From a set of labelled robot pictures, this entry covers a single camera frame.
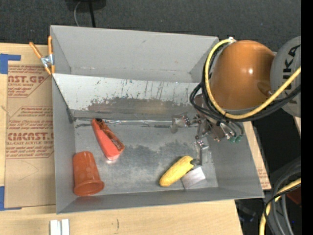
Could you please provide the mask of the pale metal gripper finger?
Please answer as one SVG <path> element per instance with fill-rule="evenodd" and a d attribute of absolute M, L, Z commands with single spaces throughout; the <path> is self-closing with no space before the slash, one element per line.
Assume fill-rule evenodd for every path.
<path fill-rule="evenodd" d="M 179 115 L 172 118 L 171 133 L 176 133 L 179 128 L 190 127 L 191 122 L 187 115 Z"/>
<path fill-rule="evenodd" d="M 196 164 L 204 165 L 209 161 L 209 145 L 205 144 L 202 140 L 196 141 Z"/>

